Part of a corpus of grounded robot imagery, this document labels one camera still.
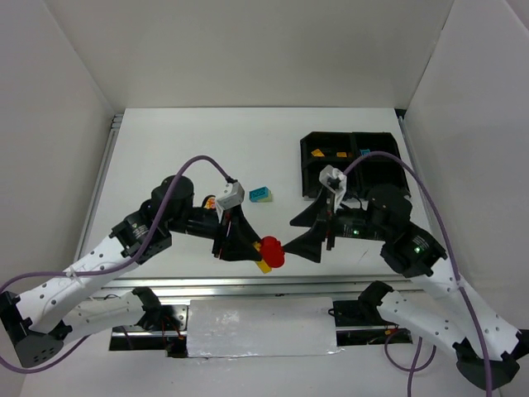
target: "white wall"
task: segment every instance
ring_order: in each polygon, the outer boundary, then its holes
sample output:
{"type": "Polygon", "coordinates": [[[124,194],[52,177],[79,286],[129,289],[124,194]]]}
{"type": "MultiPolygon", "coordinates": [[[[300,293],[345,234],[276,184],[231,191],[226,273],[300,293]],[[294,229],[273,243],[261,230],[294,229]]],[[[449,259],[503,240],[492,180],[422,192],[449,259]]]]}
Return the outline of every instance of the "white wall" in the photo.
{"type": "Polygon", "coordinates": [[[406,108],[453,0],[46,0],[121,111],[406,108]]]}
{"type": "Polygon", "coordinates": [[[527,0],[507,0],[507,3],[529,29],[529,2],[527,0]]]}
{"type": "MultiPolygon", "coordinates": [[[[112,112],[42,2],[2,1],[0,54],[3,282],[71,262],[112,112]]],[[[0,346],[16,363],[3,331],[0,346]]],[[[22,382],[0,367],[2,397],[22,382]]]]}
{"type": "MultiPolygon", "coordinates": [[[[529,328],[529,32],[498,0],[456,0],[406,115],[417,168],[464,273],[529,328]]],[[[529,359],[504,388],[529,387],[529,359]]]]}

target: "black bin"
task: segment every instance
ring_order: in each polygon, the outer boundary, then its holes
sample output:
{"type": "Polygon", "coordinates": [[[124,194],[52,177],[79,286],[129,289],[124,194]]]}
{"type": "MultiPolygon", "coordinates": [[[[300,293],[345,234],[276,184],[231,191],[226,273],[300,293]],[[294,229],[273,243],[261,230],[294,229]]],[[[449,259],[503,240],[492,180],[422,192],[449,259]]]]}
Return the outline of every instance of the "black bin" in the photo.
{"type": "MultiPolygon", "coordinates": [[[[319,174],[326,165],[345,170],[356,158],[371,151],[387,151],[398,158],[398,145],[389,132],[311,132],[301,141],[303,196],[316,198],[319,174]]],[[[346,199],[365,199],[377,184],[394,184],[409,194],[402,167],[385,157],[364,160],[347,175],[346,199]]]]}

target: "metal frame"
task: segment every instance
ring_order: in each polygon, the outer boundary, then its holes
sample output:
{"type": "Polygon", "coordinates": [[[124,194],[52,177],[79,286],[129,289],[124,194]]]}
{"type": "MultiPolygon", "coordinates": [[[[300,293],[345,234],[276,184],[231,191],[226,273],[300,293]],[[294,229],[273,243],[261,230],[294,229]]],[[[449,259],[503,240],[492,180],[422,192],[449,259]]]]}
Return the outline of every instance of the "metal frame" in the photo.
{"type": "Polygon", "coordinates": [[[74,261],[81,259],[83,252],[86,248],[88,236],[92,230],[93,218],[96,215],[98,209],[99,199],[101,198],[102,187],[105,185],[105,179],[107,178],[108,167],[110,166],[110,160],[112,159],[112,153],[116,146],[117,134],[120,127],[122,126],[123,115],[117,114],[112,119],[110,131],[108,132],[107,144],[105,145],[105,151],[102,154],[101,165],[99,166],[98,177],[96,178],[96,184],[93,188],[92,198],[90,199],[90,205],[88,206],[88,212],[84,219],[83,229],[81,230],[81,237],[75,250],[74,261]]]}
{"type": "Polygon", "coordinates": [[[325,295],[338,299],[356,299],[373,280],[390,284],[402,292],[422,291],[400,275],[255,277],[237,279],[119,279],[105,285],[94,298],[123,294],[138,286],[151,288],[162,304],[189,304],[192,299],[270,298],[276,296],[325,295]]]}

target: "blue block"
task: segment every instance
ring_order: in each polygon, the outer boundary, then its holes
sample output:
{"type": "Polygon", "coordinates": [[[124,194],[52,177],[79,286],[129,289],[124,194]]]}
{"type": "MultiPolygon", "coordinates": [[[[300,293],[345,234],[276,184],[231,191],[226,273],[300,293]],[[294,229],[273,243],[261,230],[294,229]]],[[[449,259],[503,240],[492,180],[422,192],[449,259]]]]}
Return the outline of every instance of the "blue block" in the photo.
{"type": "Polygon", "coordinates": [[[250,201],[252,203],[272,201],[272,192],[264,186],[250,191],[250,201]]]}

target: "yellow block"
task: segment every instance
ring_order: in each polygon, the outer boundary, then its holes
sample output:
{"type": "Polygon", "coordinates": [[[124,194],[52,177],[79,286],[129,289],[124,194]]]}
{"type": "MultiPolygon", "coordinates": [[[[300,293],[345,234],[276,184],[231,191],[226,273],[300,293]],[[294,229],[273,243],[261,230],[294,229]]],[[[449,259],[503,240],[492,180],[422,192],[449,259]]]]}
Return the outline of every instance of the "yellow block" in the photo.
{"type": "Polygon", "coordinates": [[[215,209],[215,196],[207,199],[207,202],[206,202],[206,205],[204,205],[204,208],[215,209]]]}
{"type": "MultiPolygon", "coordinates": [[[[254,242],[254,247],[257,251],[261,250],[261,245],[258,242],[254,242]]],[[[268,264],[265,261],[259,261],[259,262],[256,262],[255,264],[260,268],[263,274],[266,274],[272,271],[272,268],[268,266],[268,264]]]]}
{"type": "Polygon", "coordinates": [[[325,157],[325,155],[323,154],[322,151],[320,151],[319,149],[316,149],[314,151],[311,151],[311,154],[314,156],[314,157],[325,157]]]}

